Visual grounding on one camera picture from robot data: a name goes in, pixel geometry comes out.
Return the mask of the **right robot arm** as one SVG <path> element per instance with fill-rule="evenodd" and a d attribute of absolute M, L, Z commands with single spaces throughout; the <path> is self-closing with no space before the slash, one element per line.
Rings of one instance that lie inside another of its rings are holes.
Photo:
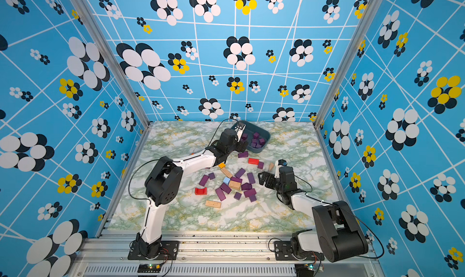
<path fill-rule="evenodd" d="M 275 174 L 261 172 L 258 178 L 260 185 L 276 191 L 284 205 L 313 217 L 315 228 L 292 234 L 295 259 L 336 262 L 368 253 L 368 242 L 346 202 L 327 203 L 309 196 L 297 187 L 292 167 L 279 166 Z"/>

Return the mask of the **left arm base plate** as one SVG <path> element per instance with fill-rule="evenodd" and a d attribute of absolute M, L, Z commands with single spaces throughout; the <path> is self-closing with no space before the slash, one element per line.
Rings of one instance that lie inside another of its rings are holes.
<path fill-rule="evenodd" d="M 157 241 L 152 245 L 147 245 L 142 239 L 132 241 L 127 258 L 139 261 L 176 260 L 179 244 L 179 241 Z"/>

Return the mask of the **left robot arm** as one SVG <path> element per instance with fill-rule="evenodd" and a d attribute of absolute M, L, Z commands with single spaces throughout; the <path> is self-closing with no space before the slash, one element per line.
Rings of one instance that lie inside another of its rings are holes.
<path fill-rule="evenodd" d="M 242 140 L 244 130 L 245 125 L 237 123 L 234 128 L 226 128 L 218 140 L 196 154 L 158 159 L 145 181 L 147 209 L 133 246 L 139 255 L 152 260 L 160 254 L 163 219 L 168 204 L 179 192 L 183 177 L 225 163 L 234 151 L 244 152 L 247 148 L 247 142 Z"/>

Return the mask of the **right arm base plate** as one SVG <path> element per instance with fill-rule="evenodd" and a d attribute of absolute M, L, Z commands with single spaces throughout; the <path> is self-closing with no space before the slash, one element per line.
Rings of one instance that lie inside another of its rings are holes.
<path fill-rule="evenodd" d="M 273 241 L 273 248 L 276 261 L 310 261 L 319 262 L 324 261 L 325 256 L 320 252 L 303 251 L 302 253 L 295 253 L 290 241 Z"/>

